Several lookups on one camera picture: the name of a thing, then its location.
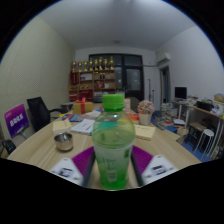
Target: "bookshelf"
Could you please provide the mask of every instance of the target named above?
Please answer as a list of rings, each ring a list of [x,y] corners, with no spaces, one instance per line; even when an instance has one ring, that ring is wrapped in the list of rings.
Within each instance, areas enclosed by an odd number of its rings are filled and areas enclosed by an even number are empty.
[[[116,77],[114,70],[94,70],[70,73],[69,77],[70,101],[86,100],[93,101],[94,96],[108,92],[116,93]]]

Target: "ceiling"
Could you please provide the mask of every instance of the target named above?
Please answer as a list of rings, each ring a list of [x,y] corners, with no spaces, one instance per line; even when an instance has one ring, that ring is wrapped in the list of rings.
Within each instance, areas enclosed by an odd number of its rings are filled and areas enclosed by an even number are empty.
[[[75,50],[126,46],[156,51],[196,26],[161,0],[63,0],[38,16]]]

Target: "plastic bottle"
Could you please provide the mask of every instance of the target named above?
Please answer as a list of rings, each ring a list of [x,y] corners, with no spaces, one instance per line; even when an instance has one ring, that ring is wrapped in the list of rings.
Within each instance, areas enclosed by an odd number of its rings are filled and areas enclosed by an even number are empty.
[[[125,112],[124,96],[103,95],[104,112],[93,126],[93,143],[100,183],[104,190],[124,189],[135,142],[135,128]]]

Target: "cup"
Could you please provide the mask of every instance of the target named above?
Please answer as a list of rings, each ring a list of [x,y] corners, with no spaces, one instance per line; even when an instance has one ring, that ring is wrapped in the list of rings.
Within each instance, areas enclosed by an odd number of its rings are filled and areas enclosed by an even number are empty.
[[[65,132],[54,137],[55,144],[58,149],[67,151],[73,147],[72,135]]]

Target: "door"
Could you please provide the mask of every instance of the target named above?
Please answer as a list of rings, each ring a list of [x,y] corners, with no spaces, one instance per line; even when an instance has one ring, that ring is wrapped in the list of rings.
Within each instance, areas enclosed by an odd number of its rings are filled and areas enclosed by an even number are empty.
[[[123,75],[123,90],[125,97],[136,97],[139,101],[144,99],[143,74],[138,68],[125,68]]]
[[[169,67],[160,70],[161,103],[170,103],[170,72]]]

